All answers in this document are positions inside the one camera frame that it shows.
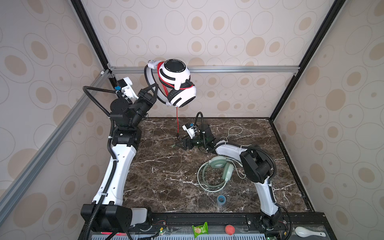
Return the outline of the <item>diagonal aluminium frame bar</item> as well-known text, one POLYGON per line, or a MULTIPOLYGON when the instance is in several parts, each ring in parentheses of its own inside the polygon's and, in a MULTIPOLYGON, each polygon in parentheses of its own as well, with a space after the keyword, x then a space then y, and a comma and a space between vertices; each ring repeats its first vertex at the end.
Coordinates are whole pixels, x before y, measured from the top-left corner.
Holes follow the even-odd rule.
POLYGON ((15 180, 11 182, 10 186, 1 195, 1 224, 10 215, 90 101, 86 95, 82 95, 59 126, 52 131, 52 134, 47 138, 42 147, 36 151, 35 155, 27 162, 15 180))

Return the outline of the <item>red ball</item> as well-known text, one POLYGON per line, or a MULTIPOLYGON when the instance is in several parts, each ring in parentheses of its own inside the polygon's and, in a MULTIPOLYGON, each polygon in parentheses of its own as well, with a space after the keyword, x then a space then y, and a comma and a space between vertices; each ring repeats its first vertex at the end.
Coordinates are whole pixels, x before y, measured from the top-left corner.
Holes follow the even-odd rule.
POLYGON ((236 232, 236 229, 232 225, 226 225, 225 226, 225 233, 229 236, 233 236, 236 232))

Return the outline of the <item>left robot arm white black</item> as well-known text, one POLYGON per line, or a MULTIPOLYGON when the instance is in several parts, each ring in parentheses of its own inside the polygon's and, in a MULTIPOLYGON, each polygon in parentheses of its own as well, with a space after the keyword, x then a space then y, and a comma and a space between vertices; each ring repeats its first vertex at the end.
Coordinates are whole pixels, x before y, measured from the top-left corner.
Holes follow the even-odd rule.
POLYGON ((91 204, 83 205, 81 216, 85 220, 83 238, 90 239, 92 232, 109 232, 111 239, 117 233, 129 233, 134 227, 152 227, 152 211, 147 208, 123 207, 124 186, 131 163, 139 148, 142 131, 138 127, 157 100, 159 86, 152 84, 139 92, 138 99, 132 102, 123 96, 122 88, 114 90, 118 96, 108 112, 91 91, 107 90, 91 86, 83 87, 86 96, 110 119, 111 129, 107 149, 111 159, 99 188, 91 204))

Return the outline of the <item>white ceramic spoon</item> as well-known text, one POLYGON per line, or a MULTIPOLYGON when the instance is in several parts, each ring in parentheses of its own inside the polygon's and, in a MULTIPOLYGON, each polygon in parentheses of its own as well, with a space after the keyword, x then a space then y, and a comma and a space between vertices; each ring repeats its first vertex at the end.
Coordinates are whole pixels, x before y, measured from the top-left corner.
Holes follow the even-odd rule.
POLYGON ((319 236, 319 237, 324 237, 324 238, 326 237, 326 233, 324 233, 324 232, 314 232, 314 231, 308 230, 304 227, 296 227, 295 233, 297 236, 299 236, 301 238, 307 238, 310 236, 319 236))

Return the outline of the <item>mint green headphones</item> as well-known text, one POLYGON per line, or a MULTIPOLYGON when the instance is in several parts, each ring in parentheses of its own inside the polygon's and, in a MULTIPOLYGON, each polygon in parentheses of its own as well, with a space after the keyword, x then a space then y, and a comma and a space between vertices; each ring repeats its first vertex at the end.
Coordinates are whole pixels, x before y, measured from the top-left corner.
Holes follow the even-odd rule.
POLYGON ((202 164, 197 172, 199 186, 208 193, 217 193, 224 189, 230 181, 234 163, 223 156, 216 156, 202 164))

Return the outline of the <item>black white headphones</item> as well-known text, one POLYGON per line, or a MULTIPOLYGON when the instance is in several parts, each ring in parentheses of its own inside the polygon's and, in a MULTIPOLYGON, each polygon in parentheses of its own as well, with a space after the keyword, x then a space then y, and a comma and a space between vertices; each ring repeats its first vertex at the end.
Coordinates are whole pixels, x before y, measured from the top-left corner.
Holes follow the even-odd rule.
POLYGON ((149 61, 144 68, 146 82, 157 99, 167 105, 182 108, 196 98, 197 88, 191 82, 191 73, 186 64, 178 59, 149 61), (160 85, 171 89, 163 93, 155 81, 153 70, 157 71, 160 85))

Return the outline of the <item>blue tape roll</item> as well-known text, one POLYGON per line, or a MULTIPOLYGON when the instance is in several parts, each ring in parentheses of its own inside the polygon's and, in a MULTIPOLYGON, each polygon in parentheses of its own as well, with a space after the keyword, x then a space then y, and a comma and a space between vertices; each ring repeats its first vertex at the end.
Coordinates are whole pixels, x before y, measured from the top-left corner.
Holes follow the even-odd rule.
POLYGON ((227 199, 224 195, 219 195, 217 197, 217 203, 219 206, 223 206, 226 203, 227 199))

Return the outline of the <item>green snack packet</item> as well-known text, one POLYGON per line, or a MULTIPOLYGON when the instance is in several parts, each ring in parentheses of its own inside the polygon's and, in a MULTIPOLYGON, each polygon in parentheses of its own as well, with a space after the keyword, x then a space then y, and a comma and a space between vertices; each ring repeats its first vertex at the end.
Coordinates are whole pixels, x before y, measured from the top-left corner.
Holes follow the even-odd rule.
POLYGON ((204 224, 199 226, 192 226, 192 229, 193 229, 193 234, 195 239, 200 235, 209 234, 209 227, 207 222, 204 222, 204 224))

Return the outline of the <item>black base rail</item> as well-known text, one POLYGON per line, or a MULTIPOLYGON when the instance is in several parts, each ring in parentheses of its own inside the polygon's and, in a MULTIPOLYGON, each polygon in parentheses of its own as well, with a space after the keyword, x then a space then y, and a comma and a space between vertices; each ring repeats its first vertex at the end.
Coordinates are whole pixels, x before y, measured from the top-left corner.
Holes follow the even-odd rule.
POLYGON ((310 236, 310 240, 335 240, 324 213, 283 213, 283 219, 273 230, 261 225, 261 215, 256 213, 159 213, 152 214, 144 224, 130 225, 128 220, 119 218, 117 228, 108 222, 95 224, 89 239, 104 240, 114 234, 114 240, 194 240, 192 226, 208 223, 209 234, 200 235, 198 240, 298 240, 296 227, 304 227, 314 232, 324 232, 326 237, 310 236), (225 233, 225 226, 232 225, 233 236, 225 233))

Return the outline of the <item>horizontal aluminium frame bar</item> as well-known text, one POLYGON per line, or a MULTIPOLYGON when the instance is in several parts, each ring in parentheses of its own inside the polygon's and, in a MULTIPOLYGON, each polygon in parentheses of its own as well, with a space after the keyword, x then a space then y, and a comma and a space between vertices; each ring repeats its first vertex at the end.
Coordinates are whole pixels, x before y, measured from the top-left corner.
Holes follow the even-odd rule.
MULTIPOLYGON (((111 67, 114 75, 143 74, 145 67, 111 67)), ((188 67, 192 74, 224 74, 224 73, 298 73, 299 66, 195 66, 188 67)))

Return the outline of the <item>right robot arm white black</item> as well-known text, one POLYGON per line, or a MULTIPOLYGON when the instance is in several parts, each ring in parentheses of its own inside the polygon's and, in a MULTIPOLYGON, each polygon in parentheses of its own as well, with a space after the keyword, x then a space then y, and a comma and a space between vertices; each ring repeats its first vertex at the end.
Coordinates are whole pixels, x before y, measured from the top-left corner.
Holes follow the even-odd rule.
POLYGON ((247 178, 255 184, 261 206, 261 225, 273 230, 282 221, 284 207, 276 201, 272 180, 277 175, 277 166, 272 157, 259 146, 237 145, 227 140, 215 138, 211 128, 204 122, 199 112, 192 124, 183 125, 187 136, 176 142, 183 150, 194 147, 207 154, 214 154, 211 160, 203 163, 197 172, 199 186, 208 193, 222 191, 230 181, 233 172, 241 179, 247 178), (223 169, 220 184, 211 185, 206 179, 207 170, 223 169))

